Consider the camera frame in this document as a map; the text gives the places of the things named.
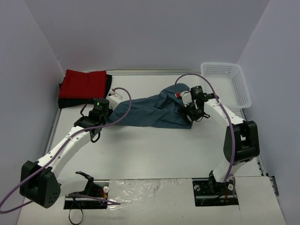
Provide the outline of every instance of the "folded red towel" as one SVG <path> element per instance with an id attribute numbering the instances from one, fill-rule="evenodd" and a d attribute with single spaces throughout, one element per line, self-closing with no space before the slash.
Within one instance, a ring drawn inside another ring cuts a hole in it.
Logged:
<path id="1" fill-rule="evenodd" d="M 83 73 L 68 69 L 60 87 L 59 98 L 104 98 L 105 89 L 106 71 Z"/>

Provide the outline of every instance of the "folded cloth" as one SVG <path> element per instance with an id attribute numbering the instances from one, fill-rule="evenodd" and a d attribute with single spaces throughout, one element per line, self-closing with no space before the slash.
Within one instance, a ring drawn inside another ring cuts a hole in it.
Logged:
<path id="1" fill-rule="evenodd" d="M 189 90 L 185 84 L 176 85 L 178 92 Z M 121 102 L 113 111 L 108 122 L 114 122 L 124 115 L 129 101 Z M 132 100 L 131 110 L 118 125 L 155 128 L 190 129 L 177 110 L 182 106 L 182 100 L 175 96 L 174 85 L 163 89 L 158 95 Z"/>
<path id="2" fill-rule="evenodd" d="M 102 97 L 102 93 L 103 93 L 103 84 L 105 83 L 105 93 L 104 93 L 104 97 L 107 96 L 111 85 L 112 85 L 112 76 L 111 75 L 107 75 L 105 71 L 97 71 L 97 72 L 91 72 L 92 74 L 92 80 L 93 79 L 98 79 L 98 85 L 89 85 L 89 81 L 87 81 L 87 86 L 90 86 L 90 89 L 96 89 L 97 91 L 99 91 L 98 94 L 96 94 L 96 96 L 94 96 L 94 98 L 99 98 Z M 76 93 L 76 91 L 73 90 L 77 90 L 77 88 L 75 88 L 76 85 L 80 85 L 80 79 L 82 79 L 83 82 L 85 82 L 86 79 L 89 79 L 90 77 L 90 73 L 82 73 L 82 72 L 76 72 L 76 71 L 72 71 L 72 70 L 67 70 L 66 71 L 66 77 L 68 76 L 68 78 L 65 78 L 63 83 L 59 84 L 60 87 L 60 95 L 59 95 L 59 99 L 58 99 L 58 106 L 60 109 L 63 108 L 67 108 L 67 107 L 72 107 L 72 106 L 76 106 L 76 105 L 83 105 L 86 104 L 89 99 L 89 104 L 93 104 L 94 100 L 92 100 L 91 98 L 86 98 L 85 94 L 81 95 L 83 97 L 80 98 L 72 98 L 72 96 L 76 96 L 79 95 L 78 93 Z"/>

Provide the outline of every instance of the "gray wall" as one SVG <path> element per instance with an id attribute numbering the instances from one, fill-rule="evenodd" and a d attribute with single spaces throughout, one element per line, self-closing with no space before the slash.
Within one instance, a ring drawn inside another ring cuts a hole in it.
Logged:
<path id="1" fill-rule="evenodd" d="M 63 75 L 55 55 L 23 0 L 0 1 L 0 199 L 20 182 L 21 167 L 46 147 Z M 8 210 L 23 202 L 18 191 Z M 14 225 L 19 210 L 0 215 Z"/>
<path id="2" fill-rule="evenodd" d="M 238 62 L 247 79 L 261 153 L 289 225 L 300 221 L 300 1 L 271 0 Z"/>
<path id="3" fill-rule="evenodd" d="M 269 0 L 25 0 L 63 69 L 236 63 Z"/>

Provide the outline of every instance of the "white plastic basket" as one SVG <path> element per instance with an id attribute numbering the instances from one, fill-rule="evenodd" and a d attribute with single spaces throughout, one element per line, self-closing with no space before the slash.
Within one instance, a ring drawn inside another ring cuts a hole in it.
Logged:
<path id="1" fill-rule="evenodd" d="M 251 98 L 242 68 L 232 63 L 205 62 L 201 64 L 201 74 L 214 88 L 221 102 L 232 111 L 251 106 Z M 203 91 L 211 93 L 205 82 Z"/>

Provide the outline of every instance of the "stack of folded cloth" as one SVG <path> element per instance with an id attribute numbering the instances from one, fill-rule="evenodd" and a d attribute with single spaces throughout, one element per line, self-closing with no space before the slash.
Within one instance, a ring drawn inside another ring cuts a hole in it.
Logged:
<path id="1" fill-rule="evenodd" d="M 93 104 L 93 98 L 105 98 L 112 84 L 112 76 L 106 71 L 83 73 L 67 70 L 60 84 L 59 108 Z"/>

